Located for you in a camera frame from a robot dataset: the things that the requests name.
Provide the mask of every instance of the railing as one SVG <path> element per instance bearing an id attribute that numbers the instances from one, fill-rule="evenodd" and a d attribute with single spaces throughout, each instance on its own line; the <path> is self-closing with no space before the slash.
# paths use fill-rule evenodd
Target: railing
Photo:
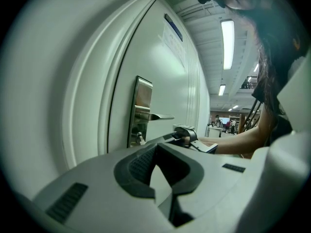
<path id="1" fill-rule="evenodd" d="M 243 82 L 241 89 L 255 89 L 257 86 L 257 77 L 247 77 Z"/>
<path id="2" fill-rule="evenodd" d="M 249 111 L 249 113 L 248 113 L 246 119 L 244 120 L 244 122 L 243 122 L 242 116 L 240 115 L 240 125 L 239 125 L 238 134 L 239 134 L 239 133 L 243 133 L 243 132 L 245 132 L 245 131 L 247 131 L 247 130 L 250 130 L 250 129 L 252 129 L 253 127 L 256 127 L 256 126 L 257 126 L 257 124 L 258 124 L 258 122 L 259 122 L 259 119 L 260 119 L 260 116 L 259 116 L 256 120 L 253 121 L 255 115 L 257 114 L 258 109 L 259 109 L 260 106 L 261 106 L 261 102 L 259 102 L 258 107 L 255 109 L 255 106 L 256 106 L 257 102 L 258 102 L 258 100 L 255 100 L 255 102 L 254 102 L 252 108 L 250 109 L 250 111 Z M 248 159 L 250 159 L 250 158 L 252 158 L 252 155 L 253 155 L 253 153 L 251 153 L 251 154 L 246 154 L 246 155 L 240 154 L 239 156 L 242 157 L 242 158 L 248 158 Z"/>

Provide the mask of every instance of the woman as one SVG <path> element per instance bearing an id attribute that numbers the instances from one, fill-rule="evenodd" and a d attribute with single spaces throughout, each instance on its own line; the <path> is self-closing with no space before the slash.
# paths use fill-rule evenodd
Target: woman
<path id="1" fill-rule="evenodd" d="M 226 132 L 228 133 L 229 132 L 229 129 L 230 129 L 230 126 L 231 126 L 231 120 L 228 121 L 225 125 L 225 129 L 226 129 Z"/>
<path id="2" fill-rule="evenodd" d="M 276 98 L 287 83 L 293 62 L 305 56 L 310 39 L 285 0 L 214 0 L 254 30 L 259 49 L 259 79 L 252 94 L 264 103 L 258 126 L 228 138 L 200 138 L 218 154 L 244 154 L 270 145 L 292 128 Z"/>

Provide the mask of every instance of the ceiling beam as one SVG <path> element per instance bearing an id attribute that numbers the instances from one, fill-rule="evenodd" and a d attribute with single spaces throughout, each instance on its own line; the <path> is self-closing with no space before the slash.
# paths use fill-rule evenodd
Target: ceiling beam
<path id="1" fill-rule="evenodd" d="M 254 43 L 254 37 L 251 33 L 247 34 L 247 40 L 245 45 L 245 52 L 243 55 L 240 71 L 233 83 L 233 86 L 229 92 L 229 97 L 232 98 L 236 95 L 240 87 L 242 86 L 246 76 L 249 74 L 250 70 L 253 67 L 254 60 L 258 56 L 258 49 Z"/>
<path id="2" fill-rule="evenodd" d="M 177 11 L 176 14 L 178 14 L 180 16 L 180 14 L 182 14 L 182 13 L 186 13 L 186 12 L 192 10 L 192 9 L 196 9 L 196 8 L 199 8 L 199 7 L 201 7 L 201 4 L 200 3 L 196 3 L 196 4 L 194 4 L 192 6 L 189 6 L 189 7 L 185 8 L 185 9 Z"/>
<path id="3" fill-rule="evenodd" d="M 219 20 L 220 17 L 223 20 L 230 19 L 230 16 L 227 15 L 226 13 L 220 13 L 220 14 L 215 14 L 215 15 L 211 15 L 211 16 L 206 16 L 206 17 L 201 17 L 201 18 L 198 18 L 198 19 L 186 21 L 185 25 L 186 26 L 191 26 L 191 25 L 194 25 L 194 24 L 200 24 L 200 23 L 207 22 L 207 21 Z"/>
<path id="4" fill-rule="evenodd" d="M 211 108 L 210 111 L 216 111 L 216 112 L 228 112 L 227 109 L 218 109 L 218 108 Z M 248 111 L 238 111 L 238 110 L 232 110 L 230 111 L 232 113 L 240 113 L 240 114 L 245 114 L 247 115 L 249 112 Z"/>
<path id="5" fill-rule="evenodd" d="M 185 0 L 185 1 L 182 1 L 176 5 L 173 5 L 173 9 L 176 13 L 180 12 L 180 11 L 183 11 L 189 7 L 192 7 L 192 6 L 196 6 L 196 5 L 200 5 L 200 3 L 198 2 L 198 0 Z"/>
<path id="6" fill-rule="evenodd" d="M 211 41 L 207 41 L 207 42 L 203 42 L 203 43 L 197 44 L 196 46 L 199 47 L 199 46 L 202 46 L 202 45 L 207 45 L 207 44 L 210 44 L 210 43 L 215 43 L 215 42 L 220 42 L 220 41 L 221 41 L 221 39 L 211 40 Z"/>

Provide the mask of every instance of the door handle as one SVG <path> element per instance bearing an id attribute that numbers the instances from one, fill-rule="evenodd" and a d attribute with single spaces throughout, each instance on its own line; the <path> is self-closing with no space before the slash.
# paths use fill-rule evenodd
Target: door handle
<path id="1" fill-rule="evenodd" d="M 146 121 L 155 121 L 155 120 L 172 120 L 175 117 L 171 115 L 152 114 L 148 112 L 135 112 L 135 118 Z"/>

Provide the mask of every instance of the label sticker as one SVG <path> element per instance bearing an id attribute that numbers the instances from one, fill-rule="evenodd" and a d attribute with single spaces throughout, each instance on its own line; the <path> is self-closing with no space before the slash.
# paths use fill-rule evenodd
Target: label sticker
<path id="1" fill-rule="evenodd" d="M 172 50 L 174 55 L 181 61 L 183 67 L 185 67 L 185 50 L 182 46 L 182 42 L 175 34 L 176 33 L 170 27 L 168 27 L 166 24 L 164 25 L 162 40 Z"/>

